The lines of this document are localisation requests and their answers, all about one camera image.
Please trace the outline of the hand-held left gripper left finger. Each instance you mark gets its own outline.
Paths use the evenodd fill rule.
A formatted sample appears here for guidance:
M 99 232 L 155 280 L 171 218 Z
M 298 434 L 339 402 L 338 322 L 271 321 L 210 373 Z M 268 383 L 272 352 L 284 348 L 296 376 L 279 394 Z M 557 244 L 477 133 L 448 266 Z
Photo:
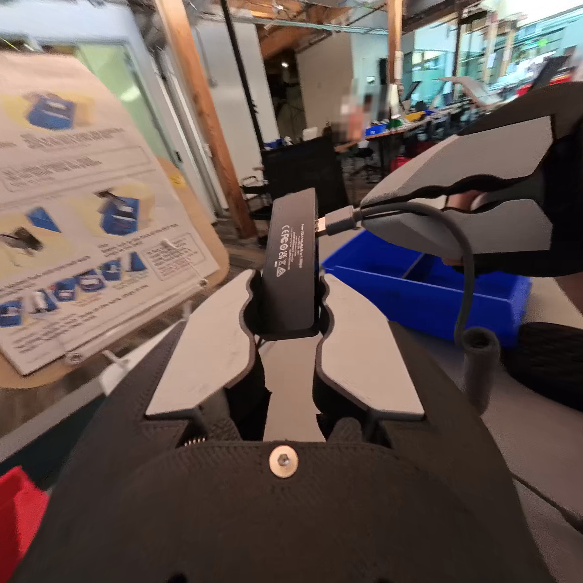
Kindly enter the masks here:
M 189 316 L 145 410 L 148 419 L 189 420 L 203 432 L 230 418 L 244 440 L 263 440 L 265 372 L 253 334 L 260 284 L 260 272 L 248 269 Z

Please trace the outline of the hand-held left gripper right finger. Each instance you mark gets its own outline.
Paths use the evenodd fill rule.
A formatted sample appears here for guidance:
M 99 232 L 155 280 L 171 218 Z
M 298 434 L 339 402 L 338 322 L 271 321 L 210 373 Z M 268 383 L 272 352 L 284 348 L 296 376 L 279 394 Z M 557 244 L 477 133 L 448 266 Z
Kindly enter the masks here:
M 420 422 L 425 410 L 390 322 L 365 296 L 332 274 L 321 278 L 322 339 L 315 378 L 332 407 L 322 414 L 354 416 L 366 439 L 383 421 Z

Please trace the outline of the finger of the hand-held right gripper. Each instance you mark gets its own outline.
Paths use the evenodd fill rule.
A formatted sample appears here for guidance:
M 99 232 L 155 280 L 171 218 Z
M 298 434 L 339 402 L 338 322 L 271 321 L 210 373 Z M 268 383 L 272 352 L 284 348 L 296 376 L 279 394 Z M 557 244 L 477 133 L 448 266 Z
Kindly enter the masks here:
M 454 135 L 384 178 L 360 206 L 498 189 L 532 175 L 553 141 L 551 116 Z
M 489 210 L 437 210 L 455 223 L 474 254 L 546 251 L 552 224 L 531 199 L 507 200 Z M 387 212 L 364 218 L 363 227 L 384 241 L 435 257 L 461 259 L 462 250 L 448 227 L 418 212 Z

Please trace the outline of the blue storage bin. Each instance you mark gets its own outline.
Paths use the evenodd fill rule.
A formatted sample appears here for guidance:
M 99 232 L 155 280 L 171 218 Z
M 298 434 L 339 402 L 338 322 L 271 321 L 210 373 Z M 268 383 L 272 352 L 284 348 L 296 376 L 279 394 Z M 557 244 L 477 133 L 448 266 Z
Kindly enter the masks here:
M 441 259 L 387 243 L 363 230 L 321 265 L 389 320 L 454 340 L 464 278 Z M 524 276 L 502 272 L 477 276 L 467 327 L 489 329 L 501 346 L 513 346 L 531 287 L 531 280 Z

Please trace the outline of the black usb hub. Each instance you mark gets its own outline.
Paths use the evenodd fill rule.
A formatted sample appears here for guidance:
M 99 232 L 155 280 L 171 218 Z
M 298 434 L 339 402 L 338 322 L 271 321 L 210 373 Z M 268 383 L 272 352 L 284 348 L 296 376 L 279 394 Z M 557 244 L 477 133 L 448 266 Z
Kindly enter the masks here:
M 306 338 L 318 332 L 317 219 L 314 188 L 273 202 L 256 331 L 266 341 Z

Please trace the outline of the red storage bin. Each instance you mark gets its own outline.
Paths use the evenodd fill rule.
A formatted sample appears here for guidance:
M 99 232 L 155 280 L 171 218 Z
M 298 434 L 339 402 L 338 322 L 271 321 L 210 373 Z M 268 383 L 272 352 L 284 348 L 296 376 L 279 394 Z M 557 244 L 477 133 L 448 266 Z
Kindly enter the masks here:
M 8 582 L 29 549 L 49 495 L 21 466 L 1 476 L 1 582 Z

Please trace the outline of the person's right forearm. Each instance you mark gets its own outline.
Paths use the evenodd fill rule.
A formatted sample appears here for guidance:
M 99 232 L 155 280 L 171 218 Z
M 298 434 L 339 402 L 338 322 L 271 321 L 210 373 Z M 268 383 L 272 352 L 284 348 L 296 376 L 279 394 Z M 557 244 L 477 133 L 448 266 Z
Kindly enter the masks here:
M 558 286 L 580 314 L 582 314 L 582 279 L 582 272 L 555 278 Z

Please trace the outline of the person's right hand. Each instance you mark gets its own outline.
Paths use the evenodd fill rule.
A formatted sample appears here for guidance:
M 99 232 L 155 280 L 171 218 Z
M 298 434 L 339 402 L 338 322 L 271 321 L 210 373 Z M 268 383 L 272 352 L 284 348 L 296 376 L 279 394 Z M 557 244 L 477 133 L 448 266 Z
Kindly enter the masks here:
M 456 193 L 447 197 L 444 210 L 455 209 L 464 212 L 473 212 L 485 204 L 487 193 L 470 190 L 465 193 Z

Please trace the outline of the tilted display board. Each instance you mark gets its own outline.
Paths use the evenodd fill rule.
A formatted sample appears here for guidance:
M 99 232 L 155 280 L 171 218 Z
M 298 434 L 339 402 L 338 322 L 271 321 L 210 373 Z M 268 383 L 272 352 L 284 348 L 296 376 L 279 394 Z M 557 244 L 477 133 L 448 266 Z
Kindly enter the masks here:
M 438 78 L 438 81 L 459 85 L 464 95 L 469 98 L 475 106 L 483 110 L 492 110 L 504 103 L 504 100 L 500 98 L 499 95 L 489 91 L 483 83 L 478 82 L 471 77 L 441 77 Z

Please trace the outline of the white stand base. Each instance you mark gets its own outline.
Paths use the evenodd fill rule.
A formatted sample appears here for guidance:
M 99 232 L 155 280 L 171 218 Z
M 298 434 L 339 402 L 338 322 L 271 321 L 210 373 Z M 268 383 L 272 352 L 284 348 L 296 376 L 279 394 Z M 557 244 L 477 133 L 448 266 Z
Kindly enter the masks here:
M 106 358 L 107 366 L 98 375 L 97 381 L 104 396 L 109 396 L 118 384 L 127 376 L 135 366 L 135 351 L 126 351 L 121 355 L 112 350 L 103 350 L 102 355 Z

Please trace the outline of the instruction sheet on stand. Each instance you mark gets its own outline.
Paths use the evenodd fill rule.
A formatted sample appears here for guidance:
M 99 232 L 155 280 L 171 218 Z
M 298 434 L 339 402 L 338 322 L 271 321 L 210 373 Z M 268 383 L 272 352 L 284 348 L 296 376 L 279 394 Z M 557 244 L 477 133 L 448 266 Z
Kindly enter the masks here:
M 181 172 L 168 160 L 160 157 L 157 160 L 167 178 L 169 178 L 170 174 Z M 173 187 L 173 189 L 202 243 L 206 246 L 212 258 L 215 259 L 218 265 L 215 272 L 203 278 L 205 283 L 200 280 L 190 287 L 184 285 L 177 291 L 172 292 L 167 299 L 150 308 L 142 309 L 134 317 L 74 349 L 68 356 L 63 356 L 32 374 L 19 375 L 11 363 L 4 356 L 1 356 L 2 389 L 29 390 L 55 383 L 88 361 L 92 361 L 103 350 L 110 349 L 112 346 L 126 341 L 136 331 L 148 326 L 158 317 L 162 317 L 168 312 L 179 308 L 195 295 L 199 295 L 202 291 L 213 289 L 224 281 L 230 267 L 229 253 L 216 234 L 207 213 L 187 183 L 185 188 L 177 189 Z

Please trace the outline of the wooden support column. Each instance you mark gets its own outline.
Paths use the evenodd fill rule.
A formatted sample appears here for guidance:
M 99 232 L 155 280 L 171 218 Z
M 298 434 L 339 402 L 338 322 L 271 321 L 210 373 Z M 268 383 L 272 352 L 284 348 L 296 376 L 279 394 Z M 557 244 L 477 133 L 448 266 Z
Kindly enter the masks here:
M 183 1 L 155 1 L 155 4 L 180 77 L 186 85 L 198 120 L 202 124 L 212 163 L 237 233 L 243 239 L 256 238 L 255 223 L 244 202 L 184 3 Z
M 402 51 L 403 1 L 387 1 L 388 30 L 388 81 L 400 84 L 402 81 L 404 54 Z

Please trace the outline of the black quilted wrist rest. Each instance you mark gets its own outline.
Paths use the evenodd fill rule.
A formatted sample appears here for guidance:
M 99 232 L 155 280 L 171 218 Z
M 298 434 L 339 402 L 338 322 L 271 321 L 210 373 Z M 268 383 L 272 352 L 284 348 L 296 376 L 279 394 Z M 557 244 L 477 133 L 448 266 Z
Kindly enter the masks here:
M 503 348 L 509 376 L 554 402 L 582 412 L 582 329 L 548 322 L 522 324 L 515 346 Z

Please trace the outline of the printed instruction sheet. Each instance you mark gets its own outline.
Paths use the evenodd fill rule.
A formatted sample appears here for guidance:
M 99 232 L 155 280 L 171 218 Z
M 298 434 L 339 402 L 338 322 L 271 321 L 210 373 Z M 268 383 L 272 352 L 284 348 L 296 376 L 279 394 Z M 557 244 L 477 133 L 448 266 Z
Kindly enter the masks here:
M 21 376 L 219 269 L 124 106 L 73 56 L 1 52 L 1 353 Z

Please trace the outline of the black floor lamp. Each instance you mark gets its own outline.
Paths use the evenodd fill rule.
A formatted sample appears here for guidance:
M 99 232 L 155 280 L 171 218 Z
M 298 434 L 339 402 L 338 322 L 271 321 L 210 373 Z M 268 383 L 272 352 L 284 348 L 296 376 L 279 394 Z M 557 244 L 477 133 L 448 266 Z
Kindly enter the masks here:
M 223 18 L 224 18 L 224 21 L 225 21 L 225 24 L 227 27 L 227 32 L 229 35 L 231 48 L 233 50 L 237 71 L 238 71 L 238 74 L 240 77 L 241 85 L 243 87 L 245 101 L 247 103 L 247 107 L 248 107 L 248 110 L 250 113 L 252 127 L 253 127 L 256 141 L 257 141 L 257 144 L 259 147 L 259 153 L 263 154 L 264 149 L 265 149 L 265 142 L 264 142 L 264 137 L 263 137 L 263 134 L 261 131 L 261 127 L 259 125 L 258 110 L 257 110 L 256 104 L 254 102 L 254 99 L 252 97 L 250 85 L 248 83 L 247 72 L 245 69 L 243 56 L 242 56 L 241 51 L 240 51 L 240 46 L 239 46 L 238 39 L 237 39 L 236 29 L 234 26 L 233 19 L 231 17 L 231 12 L 229 9 L 228 1 L 220 1 L 220 5 L 222 8 L 222 12 L 223 12 Z

